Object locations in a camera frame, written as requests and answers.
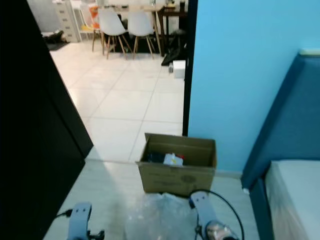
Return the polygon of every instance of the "door frame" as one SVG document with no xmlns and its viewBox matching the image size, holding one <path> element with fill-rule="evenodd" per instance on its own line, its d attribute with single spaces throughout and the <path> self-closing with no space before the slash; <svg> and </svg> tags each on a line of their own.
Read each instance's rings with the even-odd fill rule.
<svg viewBox="0 0 320 240">
<path fill-rule="evenodd" d="M 198 0 L 189 0 L 188 2 L 188 33 L 187 33 L 187 59 L 185 61 L 184 73 L 184 99 L 183 99 L 183 124 L 182 135 L 188 136 L 189 114 L 191 100 L 191 85 L 194 68 L 194 55 L 196 43 Z"/>
</svg>

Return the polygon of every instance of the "cardboard box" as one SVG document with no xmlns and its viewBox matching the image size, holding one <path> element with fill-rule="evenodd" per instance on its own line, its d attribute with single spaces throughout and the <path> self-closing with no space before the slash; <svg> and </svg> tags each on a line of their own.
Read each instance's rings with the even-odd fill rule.
<svg viewBox="0 0 320 240">
<path fill-rule="evenodd" d="M 215 140 L 151 133 L 146 133 L 145 138 L 137 165 L 146 193 L 188 196 L 196 189 L 210 189 L 217 167 Z M 183 166 L 147 162 L 149 153 L 184 156 Z"/>
</svg>

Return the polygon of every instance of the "blue bed frame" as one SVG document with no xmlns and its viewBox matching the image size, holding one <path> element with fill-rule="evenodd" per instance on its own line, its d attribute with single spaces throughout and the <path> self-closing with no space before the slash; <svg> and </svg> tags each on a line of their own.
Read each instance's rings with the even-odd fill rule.
<svg viewBox="0 0 320 240">
<path fill-rule="evenodd" d="M 320 160 L 320 56 L 296 56 L 243 171 L 260 240 L 274 240 L 265 174 L 284 159 Z"/>
</svg>

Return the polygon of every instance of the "wall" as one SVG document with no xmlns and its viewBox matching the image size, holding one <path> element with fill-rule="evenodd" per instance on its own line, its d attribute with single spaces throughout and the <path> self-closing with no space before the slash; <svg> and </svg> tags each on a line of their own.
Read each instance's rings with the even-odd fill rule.
<svg viewBox="0 0 320 240">
<path fill-rule="evenodd" d="M 27 0 L 41 32 L 54 32 L 60 29 L 52 0 Z"/>
<path fill-rule="evenodd" d="M 320 47 L 319 0 L 199 0 L 190 137 L 241 172 L 299 48 Z"/>
</svg>

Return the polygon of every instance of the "baseboard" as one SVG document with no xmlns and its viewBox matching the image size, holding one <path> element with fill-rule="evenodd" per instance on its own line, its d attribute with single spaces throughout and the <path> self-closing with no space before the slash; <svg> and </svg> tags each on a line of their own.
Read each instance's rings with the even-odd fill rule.
<svg viewBox="0 0 320 240">
<path fill-rule="evenodd" d="M 240 179 L 242 177 L 242 172 L 217 170 L 217 171 L 215 171 L 215 176 L 216 177 L 223 177 L 223 178 Z"/>
</svg>

